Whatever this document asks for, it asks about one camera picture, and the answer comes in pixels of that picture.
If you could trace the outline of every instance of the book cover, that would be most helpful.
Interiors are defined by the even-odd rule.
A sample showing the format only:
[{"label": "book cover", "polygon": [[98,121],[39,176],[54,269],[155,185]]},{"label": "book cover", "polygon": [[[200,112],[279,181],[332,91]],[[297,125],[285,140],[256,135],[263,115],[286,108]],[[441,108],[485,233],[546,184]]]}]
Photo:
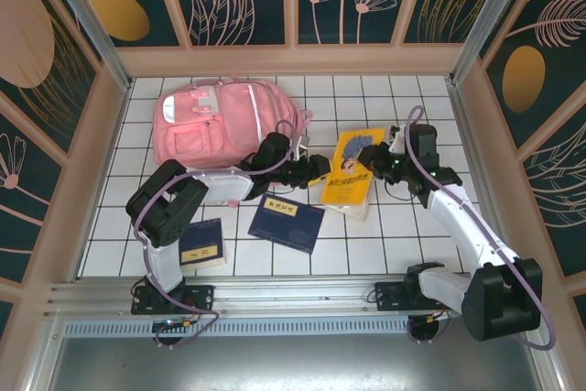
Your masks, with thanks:
[{"label": "book cover", "polygon": [[248,233],[311,254],[324,210],[265,194]]},{"label": "book cover", "polygon": [[378,145],[385,138],[384,128],[343,132],[331,160],[331,173],[321,194],[324,205],[362,205],[368,196],[373,173],[357,160],[360,150]]},{"label": "book cover", "polygon": [[220,219],[192,223],[179,239],[179,265],[191,271],[226,263]]}]

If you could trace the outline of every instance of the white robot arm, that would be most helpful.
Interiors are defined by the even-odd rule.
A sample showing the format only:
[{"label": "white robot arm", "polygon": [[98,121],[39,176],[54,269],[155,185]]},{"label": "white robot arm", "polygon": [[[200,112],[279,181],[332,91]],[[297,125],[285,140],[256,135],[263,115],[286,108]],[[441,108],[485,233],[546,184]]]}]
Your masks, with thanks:
[{"label": "white robot arm", "polygon": [[[291,151],[290,140],[274,132],[258,152],[231,169],[193,170],[191,177],[179,179],[188,172],[179,162],[169,160],[162,164],[126,204],[126,212],[136,224],[141,211],[152,203],[140,224],[148,241],[149,278],[154,278],[165,293],[184,285],[178,259],[179,238],[203,203],[251,200],[265,193],[273,182],[305,189],[312,180],[322,179],[330,172],[326,157],[302,156],[302,150],[307,149],[297,142],[292,149],[293,160],[285,160]],[[168,186],[172,180],[177,183]],[[152,201],[165,186],[172,199],[158,197]]]},{"label": "white robot arm", "polygon": [[378,179],[391,185],[407,182],[409,191],[438,219],[457,245],[468,272],[454,274],[441,263],[412,266],[405,278],[407,291],[414,298],[435,299],[461,314],[470,333],[479,341],[536,329],[540,323],[539,310],[503,256],[514,262],[538,297],[542,276],[539,265],[532,259],[520,259],[506,246],[475,211],[457,174],[440,166],[435,128],[412,125],[408,138],[418,163],[442,188],[432,184],[407,154],[405,130],[404,125],[392,127],[390,146],[381,143],[364,148],[358,160]]}]

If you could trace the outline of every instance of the leaf pattern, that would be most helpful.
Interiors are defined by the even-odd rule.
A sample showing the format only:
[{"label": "leaf pattern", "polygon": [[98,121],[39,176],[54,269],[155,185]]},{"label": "leaf pattern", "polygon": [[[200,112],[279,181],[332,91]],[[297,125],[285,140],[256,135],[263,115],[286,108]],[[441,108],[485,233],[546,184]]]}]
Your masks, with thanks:
[{"label": "leaf pattern", "polygon": [[191,0],[189,32],[198,46],[233,45],[255,30],[254,0]]},{"label": "leaf pattern", "polygon": [[586,29],[586,0],[553,0],[543,8],[535,24],[541,46],[565,47]]},{"label": "leaf pattern", "polygon": [[586,223],[586,123],[564,142],[531,155],[526,174],[547,226]]}]

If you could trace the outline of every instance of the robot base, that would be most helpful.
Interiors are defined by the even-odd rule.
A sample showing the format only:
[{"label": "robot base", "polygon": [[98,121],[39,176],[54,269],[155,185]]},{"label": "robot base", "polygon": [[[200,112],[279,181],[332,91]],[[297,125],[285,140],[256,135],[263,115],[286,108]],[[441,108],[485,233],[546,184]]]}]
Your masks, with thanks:
[{"label": "robot base", "polygon": [[[169,292],[179,302],[198,309],[211,310],[213,306],[213,286],[186,286],[185,280]],[[189,311],[175,306],[164,299],[154,286],[135,288],[132,299],[133,315],[185,315]]]},{"label": "robot base", "polygon": [[434,320],[427,322],[425,316],[411,316],[409,317],[410,329],[407,331],[411,332],[411,336],[416,341],[431,341],[438,334],[440,329],[440,322]]}]

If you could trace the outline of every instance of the white tile floor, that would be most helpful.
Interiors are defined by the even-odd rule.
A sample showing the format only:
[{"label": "white tile floor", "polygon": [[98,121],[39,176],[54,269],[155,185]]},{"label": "white tile floor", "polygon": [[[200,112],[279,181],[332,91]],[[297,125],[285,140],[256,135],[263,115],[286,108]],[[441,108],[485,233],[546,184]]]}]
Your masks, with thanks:
[{"label": "white tile floor", "polygon": [[[416,76],[277,76],[276,81],[300,107],[310,109],[310,154],[332,157],[338,134],[365,127],[389,127],[423,104],[430,124],[438,128],[441,163],[461,176],[477,202],[450,98],[441,77]],[[140,78],[132,91],[125,121],[96,219],[79,271],[80,277],[144,275],[140,243],[134,240],[125,204],[157,164],[153,159],[152,112],[156,99],[193,78]],[[318,205],[323,183],[310,190],[277,187],[294,201]],[[203,206],[194,217],[222,219],[228,263],[202,269],[205,276],[402,274],[408,266],[439,260],[462,271],[458,250],[432,215],[412,201],[407,185],[388,187],[377,181],[370,192],[365,222],[326,210],[313,255],[259,240],[248,234],[259,199],[238,208]]]}]

